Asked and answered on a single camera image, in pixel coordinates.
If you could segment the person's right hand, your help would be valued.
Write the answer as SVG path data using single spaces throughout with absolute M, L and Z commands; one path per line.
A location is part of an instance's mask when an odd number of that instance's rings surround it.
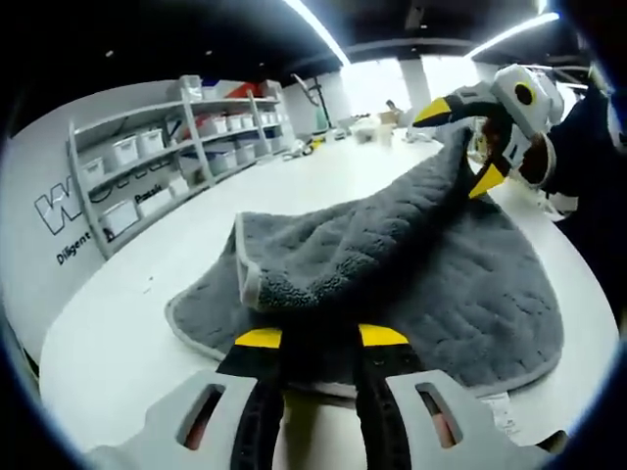
M 555 149 L 549 136 L 537 133 L 523 156 L 518 172 L 531 186 L 542 187 L 555 168 Z

